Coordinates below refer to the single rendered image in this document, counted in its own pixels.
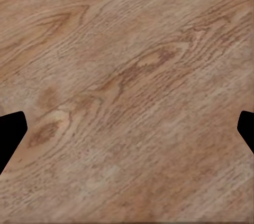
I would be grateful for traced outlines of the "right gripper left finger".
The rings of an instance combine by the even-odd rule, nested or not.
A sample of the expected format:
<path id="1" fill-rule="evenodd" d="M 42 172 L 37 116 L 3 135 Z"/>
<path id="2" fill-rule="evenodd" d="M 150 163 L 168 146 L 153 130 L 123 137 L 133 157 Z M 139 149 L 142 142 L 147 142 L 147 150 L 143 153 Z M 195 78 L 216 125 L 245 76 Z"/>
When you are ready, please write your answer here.
<path id="1" fill-rule="evenodd" d="M 23 111 L 0 117 L 0 174 L 28 130 Z"/>

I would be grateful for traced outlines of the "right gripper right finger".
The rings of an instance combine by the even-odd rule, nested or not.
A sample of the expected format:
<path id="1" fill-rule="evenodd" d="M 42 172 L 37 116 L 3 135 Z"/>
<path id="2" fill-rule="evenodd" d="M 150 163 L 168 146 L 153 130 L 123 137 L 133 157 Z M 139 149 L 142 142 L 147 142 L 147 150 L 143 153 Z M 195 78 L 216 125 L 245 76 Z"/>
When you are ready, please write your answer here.
<path id="1" fill-rule="evenodd" d="M 254 153 L 254 113 L 242 111 L 237 130 Z"/>

